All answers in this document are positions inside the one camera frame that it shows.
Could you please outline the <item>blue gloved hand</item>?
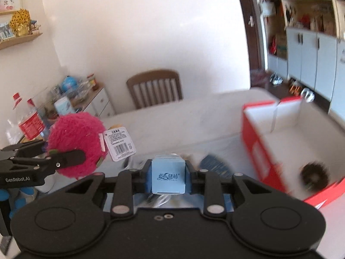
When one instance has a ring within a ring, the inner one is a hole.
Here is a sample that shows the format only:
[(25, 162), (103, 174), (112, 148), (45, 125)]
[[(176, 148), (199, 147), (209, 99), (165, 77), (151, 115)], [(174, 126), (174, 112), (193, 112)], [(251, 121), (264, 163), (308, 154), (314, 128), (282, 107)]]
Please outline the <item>blue gloved hand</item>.
[(19, 189), (1, 189), (1, 212), (3, 217), (13, 218), (22, 207), (34, 201), (37, 190), (33, 187)]

